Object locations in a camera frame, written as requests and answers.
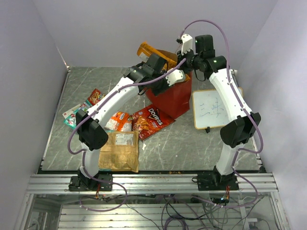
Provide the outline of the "red paper bag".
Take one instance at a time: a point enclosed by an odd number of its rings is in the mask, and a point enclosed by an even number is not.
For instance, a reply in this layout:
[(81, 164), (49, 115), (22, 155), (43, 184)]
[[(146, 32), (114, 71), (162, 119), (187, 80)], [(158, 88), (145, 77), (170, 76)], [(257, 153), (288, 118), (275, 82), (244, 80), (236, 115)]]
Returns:
[(147, 98), (161, 111), (177, 119), (189, 110), (192, 88), (192, 73), (186, 75), (184, 82), (177, 83), (165, 92), (155, 96), (152, 90), (146, 92)]

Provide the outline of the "red Doritos bag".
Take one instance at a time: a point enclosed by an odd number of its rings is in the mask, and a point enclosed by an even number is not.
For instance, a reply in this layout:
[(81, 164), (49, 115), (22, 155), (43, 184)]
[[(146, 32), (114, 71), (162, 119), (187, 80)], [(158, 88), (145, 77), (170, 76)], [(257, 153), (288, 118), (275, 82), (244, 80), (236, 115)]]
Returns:
[(153, 104), (131, 114), (129, 118), (132, 123), (132, 130), (138, 131), (141, 141), (175, 122), (175, 119)]

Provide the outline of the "brown paper snack bag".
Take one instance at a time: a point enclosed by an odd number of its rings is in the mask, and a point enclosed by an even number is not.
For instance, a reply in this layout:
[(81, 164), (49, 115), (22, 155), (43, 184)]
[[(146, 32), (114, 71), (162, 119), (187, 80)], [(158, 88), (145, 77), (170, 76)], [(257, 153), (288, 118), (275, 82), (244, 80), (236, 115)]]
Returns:
[(139, 171), (139, 134), (137, 131), (108, 131), (108, 141), (101, 148), (98, 168), (101, 171)]

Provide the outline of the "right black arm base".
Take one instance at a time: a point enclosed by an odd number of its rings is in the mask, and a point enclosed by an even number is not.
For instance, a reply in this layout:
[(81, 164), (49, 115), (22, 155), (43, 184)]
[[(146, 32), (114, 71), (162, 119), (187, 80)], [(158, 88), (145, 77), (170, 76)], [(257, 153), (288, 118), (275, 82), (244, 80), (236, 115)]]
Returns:
[(191, 180), (197, 184), (199, 191), (225, 191), (227, 188), (232, 191), (239, 189), (237, 177), (234, 174), (220, 176), (213, 172), (205, 172), (192, 177)]

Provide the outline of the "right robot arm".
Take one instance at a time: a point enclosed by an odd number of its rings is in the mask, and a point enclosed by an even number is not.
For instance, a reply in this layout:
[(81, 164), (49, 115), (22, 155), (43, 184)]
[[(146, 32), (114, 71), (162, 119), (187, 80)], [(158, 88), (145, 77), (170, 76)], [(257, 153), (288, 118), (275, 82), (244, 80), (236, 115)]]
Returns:
[(227, 112), (229, 122), (220, 130), (223, 148), (211, 178), (212, 186), (220, 190), (234, 176), (237, 155), (257, 131), (261, 116), (252, 112), (244, 101), (226, 58), (216, 56), (211, 35), (193, 38), (189, 34), (182, 34), (177, 42), (182, 45), (177, 53), (178, 61), (183, 61), (181, 70), (202, 72), (217, 90)]

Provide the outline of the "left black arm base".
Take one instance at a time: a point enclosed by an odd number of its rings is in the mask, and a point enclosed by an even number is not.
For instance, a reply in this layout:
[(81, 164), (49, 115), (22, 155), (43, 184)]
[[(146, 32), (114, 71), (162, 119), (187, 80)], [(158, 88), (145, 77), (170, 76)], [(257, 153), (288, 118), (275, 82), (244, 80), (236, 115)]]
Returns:
[(95, 180), (84, 176), (82, 173), (72, 176), (70, 179), (68, 190), (70, 192), (86, 192), (86, 191), (111, 191), (113, 177), (110, 174), (97, 174)]

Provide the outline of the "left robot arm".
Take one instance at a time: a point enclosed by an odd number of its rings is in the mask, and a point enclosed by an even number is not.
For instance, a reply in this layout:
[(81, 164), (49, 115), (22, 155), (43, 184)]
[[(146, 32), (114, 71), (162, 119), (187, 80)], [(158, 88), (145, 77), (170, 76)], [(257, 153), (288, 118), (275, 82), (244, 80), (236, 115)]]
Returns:
[(163, 72), (167, 61), (157, 54), (148, 60), (127, 69), (117, 85), (98, 103), (86, 112), (76, 114), (76, 132), (81, 143), (83, 159), (78, 178), (86, 190), (93, 190), (98, 184), (98, 160), (100, 149), (107, 143), (105, 126), (111, 116), (128, 100), (146, 89), (162, 93), (178, 82), (185, 80), (185, 74), (174, 67)]

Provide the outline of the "orange Fox's candy bag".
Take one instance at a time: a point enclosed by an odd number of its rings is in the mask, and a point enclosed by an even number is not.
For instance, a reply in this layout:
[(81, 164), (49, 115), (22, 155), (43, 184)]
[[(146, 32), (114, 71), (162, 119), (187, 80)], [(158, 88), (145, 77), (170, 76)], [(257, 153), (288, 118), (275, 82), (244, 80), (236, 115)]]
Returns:
[(125, 112), (117, 111), (108, 120), (105, 128), (112, 131), (132, 131), (132, 120), (130, 115)]

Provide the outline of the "teal Fox's mint bag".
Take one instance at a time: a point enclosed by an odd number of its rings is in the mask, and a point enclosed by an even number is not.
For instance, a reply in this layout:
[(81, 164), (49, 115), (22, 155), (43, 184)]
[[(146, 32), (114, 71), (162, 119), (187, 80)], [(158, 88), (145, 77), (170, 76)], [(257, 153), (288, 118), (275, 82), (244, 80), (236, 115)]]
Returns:
[(64, 124), (68, 125), (70, 128), (75, 129), (76, 128), (76, 114), (79, 110), (82, 110), (86, 112), (92, 105), (85, 100), (81, 106), (77, 108), (70, 116), (68, 116), (66, 119), (64, 119)]

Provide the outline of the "small whiteboard with stand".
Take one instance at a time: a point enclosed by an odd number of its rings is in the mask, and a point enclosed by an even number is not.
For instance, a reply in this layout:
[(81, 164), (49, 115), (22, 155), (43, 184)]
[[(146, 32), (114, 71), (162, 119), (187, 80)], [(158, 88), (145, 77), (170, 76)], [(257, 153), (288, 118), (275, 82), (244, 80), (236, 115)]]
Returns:
[(194, 91), (192, 104), (196, 129), (223, 127), (243, 113), (231, 89), (226, 93), (217, 90)]

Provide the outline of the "small red snack packet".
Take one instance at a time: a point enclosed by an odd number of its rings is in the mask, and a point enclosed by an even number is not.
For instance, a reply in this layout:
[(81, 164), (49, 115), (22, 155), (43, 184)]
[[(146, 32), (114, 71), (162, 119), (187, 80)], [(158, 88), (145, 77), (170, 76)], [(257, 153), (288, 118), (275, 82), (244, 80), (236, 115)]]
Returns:
[(105, 97), (105, 93), (102, 93), (100, 90), (98, 89), (94, 89), (91, 93), (91, 95), (88, 97), (87, 101), (91, 104), (91, 105), (95, 105), (97, 104), (99, 101), (101, 101), (104, 97)]

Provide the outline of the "aluminium frame rail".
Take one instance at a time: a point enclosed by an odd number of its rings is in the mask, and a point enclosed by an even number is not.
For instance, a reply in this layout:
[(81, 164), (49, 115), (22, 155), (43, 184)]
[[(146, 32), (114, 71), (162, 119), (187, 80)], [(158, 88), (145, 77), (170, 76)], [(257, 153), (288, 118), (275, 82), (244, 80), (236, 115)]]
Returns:
[[(193, 174), (115, 174), (112, 191), (102, 194), (199, 194), (202, 191), (192, 181)], [(251, 181), (257, 191), (277, 192), (278, 187), (271, 173), (244, 173), (243, 176)], [(64, 174), (34, 174), (28, 183), (27, 194), (53, 195), (94, 195), (95, 191), (69, 191), (72, 175)]]

